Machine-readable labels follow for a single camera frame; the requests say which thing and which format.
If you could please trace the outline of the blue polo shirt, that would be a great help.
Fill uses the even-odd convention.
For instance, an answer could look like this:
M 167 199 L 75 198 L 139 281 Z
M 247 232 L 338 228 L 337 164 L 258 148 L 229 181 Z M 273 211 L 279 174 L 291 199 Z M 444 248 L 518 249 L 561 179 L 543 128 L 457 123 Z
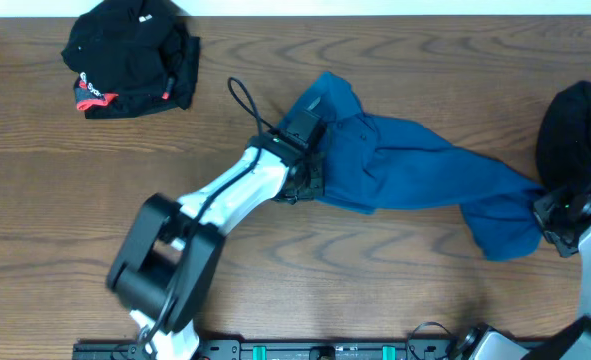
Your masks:
M 364 214 L 456 205 L 486 259 L 507 261 L 536 251 L 542 233 L 532 203 L 542 187 L 499 160 L 455 146 L 404 119 L 367 113 L 343 78 L 325 72 L 280 122 L 304 111 L 326 132 L 320 201 Z

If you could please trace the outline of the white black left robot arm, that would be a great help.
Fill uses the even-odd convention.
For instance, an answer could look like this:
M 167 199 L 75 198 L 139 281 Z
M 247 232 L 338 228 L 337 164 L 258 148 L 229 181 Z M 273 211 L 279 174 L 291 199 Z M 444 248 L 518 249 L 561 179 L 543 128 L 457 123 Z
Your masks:
M 149 197 L 110 267 L 106 286 L 140 327 L 129 359 L 190 359 L 193 319 L 205 302 L 228 234 L 270 199 L 295 203 L 323 188 L 317 137 L 262 134 L 202 189 Z

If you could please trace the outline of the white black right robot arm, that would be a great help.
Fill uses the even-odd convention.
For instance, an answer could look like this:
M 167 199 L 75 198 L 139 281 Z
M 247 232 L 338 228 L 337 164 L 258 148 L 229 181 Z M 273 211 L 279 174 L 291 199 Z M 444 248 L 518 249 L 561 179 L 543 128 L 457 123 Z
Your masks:
M 577 319 L 541 343 L 511 339 L 490 326 L 473 328 L 462 359 L 591 359 L 591 180 L 575 191 L 550 192 L 534 203 L 534 215 L 562 257 L 581 256 Z

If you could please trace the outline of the black garment at right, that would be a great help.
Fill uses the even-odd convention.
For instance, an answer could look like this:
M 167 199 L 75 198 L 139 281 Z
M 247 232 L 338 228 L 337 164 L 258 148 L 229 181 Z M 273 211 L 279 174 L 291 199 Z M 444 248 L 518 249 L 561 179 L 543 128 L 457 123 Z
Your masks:
M 591 179 L 591 82 L 580 81 L 553 98 L 539 130 L 536 166 L 549 190 Z

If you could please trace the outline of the black folded garment red trim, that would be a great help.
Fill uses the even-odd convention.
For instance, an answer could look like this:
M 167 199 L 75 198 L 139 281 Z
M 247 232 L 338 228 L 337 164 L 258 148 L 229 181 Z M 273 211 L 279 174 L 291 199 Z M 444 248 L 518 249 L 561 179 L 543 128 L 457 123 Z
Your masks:
M 136 118 L 189 109 L 200 38 L 171 1 L 107 0 L 75 21 L 61 56 L 78 74 L 75 105 L 85 118 Z

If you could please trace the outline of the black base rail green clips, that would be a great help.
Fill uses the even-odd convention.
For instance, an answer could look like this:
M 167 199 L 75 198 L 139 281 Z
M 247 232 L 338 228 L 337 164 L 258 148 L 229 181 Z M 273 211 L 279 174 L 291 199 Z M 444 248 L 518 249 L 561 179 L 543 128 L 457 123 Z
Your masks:
M 424 334 L 436 322 L 418 326 L 403 340 L 388 341 L 245 341 L 219 338 L 143 343 L 138 340 L 80 340 L 72 347 L 73 360 L 188 359 L 188 360 L 406 360 L 462 359 L 472 351 L 480 330 L 463 338 L 449 331 Z

